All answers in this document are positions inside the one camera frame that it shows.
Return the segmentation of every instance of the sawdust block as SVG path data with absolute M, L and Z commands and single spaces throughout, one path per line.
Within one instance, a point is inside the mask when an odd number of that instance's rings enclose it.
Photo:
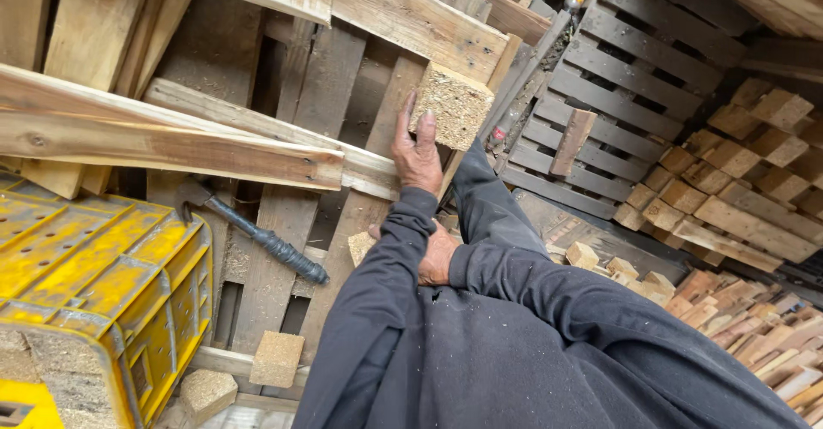
M 0 380 L 41 382 L 29 344 L 19 331 L 0 330 Z
M 234 403 L 237 383 L 228 373 L 197 370 L 180 384 L 180 401 L 195 427 Z
M 608 272 L 612 275 L 617 272 L 623 272 L 633 275 L 635 278 L 640 276 L 628 260 L 623 260 L 620 257 L 613 257 L 612 260 L 609 260 L 609 263 L 606 264 L 606 270 L 608 270 Z
M 417 87 L 417 103 L 409 131 L 427 109 L 437 117 L 437 142 L 453 150 L 468 150 L 495 100 L 485 84 L 429 62 Z
M 598 255 L 594 254 L 594 249 L 577 241 L 566 250 L 566 258 L 571 265 L 587 270 L 591 270 L 600 261 Z
M 249 381 L 254 384 L 292 387 L 304 341 L 302 336 L 264 332 L 258 350 L 254 353 Z
M 351 252 L 351 260 L 354 261 L 355 267 L 363 262 L 365 255 L 375 245 L 377 240 L 372 237 L 367 231 L 349 236 L 349 251 Z

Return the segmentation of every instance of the sawdust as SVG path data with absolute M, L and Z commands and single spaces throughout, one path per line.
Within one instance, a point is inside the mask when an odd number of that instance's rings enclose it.
M 252 360 L 249 382 L 289 388 L 294 384 L 294 374 L 304 339 L 293 334 L 265 331 Z
M 429 63 L 417 88 L 409 131 L 415 132 L 417 119 L 431 109 L 437 117 L 437 142 L 454 150 L 468 150 L 494 100 L 486 85 Z
M 355 267 L 363 262 L 366 253 L 376 242 L 377 240 L 367 231 L 349 237 L 349 251 L 351 251 L 351 260 L 354 261 Z

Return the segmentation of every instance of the person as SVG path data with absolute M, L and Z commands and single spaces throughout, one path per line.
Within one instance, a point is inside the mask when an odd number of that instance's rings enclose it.
M 414 103 L 400 200 L 328 313 L 292 427 L 808 428 L 661 307 L 552 263 L 478 140 L 453 179 L 458 244 L 432 219 L 436 119 L 412 140 Z

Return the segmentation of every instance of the yellow plastic crate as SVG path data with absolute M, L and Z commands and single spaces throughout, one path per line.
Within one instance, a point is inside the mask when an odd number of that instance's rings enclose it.
M 19 427 L 59 428 L 55 408 L 66 429 L 151 427 L 211 296 L 199 216 L 184 225 L 113 195 L 69 202 L 0 173 L 0 408 L 25 414 Z

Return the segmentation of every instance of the black jacket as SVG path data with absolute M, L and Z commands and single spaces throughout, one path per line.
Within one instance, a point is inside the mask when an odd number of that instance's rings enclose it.
M 544 255 L 463 245 L 417 287 L 437 202 L 406 188 L 328 314 L 293 427 L 796 428 L 653 302 Z

